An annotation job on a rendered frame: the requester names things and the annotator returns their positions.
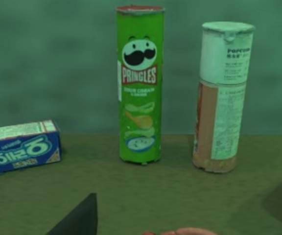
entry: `green cylindrical container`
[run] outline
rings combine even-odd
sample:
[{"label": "green cylindrical container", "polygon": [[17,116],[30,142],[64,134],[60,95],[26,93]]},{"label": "green cylindrical container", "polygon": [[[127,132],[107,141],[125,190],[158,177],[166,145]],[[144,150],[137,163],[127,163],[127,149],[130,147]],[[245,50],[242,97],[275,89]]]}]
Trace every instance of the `green cylindrical container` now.
[{"label": "green cylindrical container", "polygon": [[164,8],[117,8],[119,156],[147,164],[161,157]]}]

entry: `blue box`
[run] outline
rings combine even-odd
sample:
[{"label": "blue box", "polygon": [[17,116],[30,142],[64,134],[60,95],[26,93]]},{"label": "blue box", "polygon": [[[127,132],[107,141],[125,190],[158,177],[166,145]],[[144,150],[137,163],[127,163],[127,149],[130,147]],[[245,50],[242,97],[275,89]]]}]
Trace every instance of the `blue box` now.
[{"label": "blue box", "polygon": [[0,127],[0,173],[60,160],[59,129],[52,120]]}]

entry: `pringles can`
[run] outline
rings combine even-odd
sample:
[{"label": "pringles can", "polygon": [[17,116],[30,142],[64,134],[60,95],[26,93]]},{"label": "pringles can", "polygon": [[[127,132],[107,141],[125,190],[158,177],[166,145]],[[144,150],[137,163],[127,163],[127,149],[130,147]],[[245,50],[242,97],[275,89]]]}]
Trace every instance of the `pringles can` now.
[{"label": "pringles can", "polygon": [[254,26],[203,24],[193,164],[226,173],[236,166]]},{"label": "pringles can", "polygon": [[119,156],[126,162],[161,157],[164,11],[117,8]]}]

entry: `pringles text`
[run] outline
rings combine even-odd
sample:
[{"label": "pringles text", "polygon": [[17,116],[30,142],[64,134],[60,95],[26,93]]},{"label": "pringles text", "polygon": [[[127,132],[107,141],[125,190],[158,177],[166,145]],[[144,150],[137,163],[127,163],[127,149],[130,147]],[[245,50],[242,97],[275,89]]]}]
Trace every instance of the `pringles text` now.
[{"label": "pringles text", "polygon": [[0,151],[0,165],[38,157],[50,151],[51,148],[52,144],[47,140],[47,136],[41,135],[23,142],[19,148]]},{"label": "pringles text", "polygon": [[131,83],[144,83],[144,84],[156,84],[157,83],[157,66],[154,65],[145,70],[135,71],[122,65],[121,67],[121,80],[122,84]]}]

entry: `table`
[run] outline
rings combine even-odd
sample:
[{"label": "table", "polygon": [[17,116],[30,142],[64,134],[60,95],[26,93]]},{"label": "table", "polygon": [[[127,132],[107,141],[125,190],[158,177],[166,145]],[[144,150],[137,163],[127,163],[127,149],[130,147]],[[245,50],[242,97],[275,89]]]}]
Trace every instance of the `table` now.
[{"label": "table", "polygon": [[0,175],[0,235],[42,235],[96,192],[98,235],[203,227],[220,235],[282,235],[282,136],[241,136],[237,168],[191,163],[193,136],[164,135],[162,159],[122,162],[116,135],[62,135],[60,163]]}]

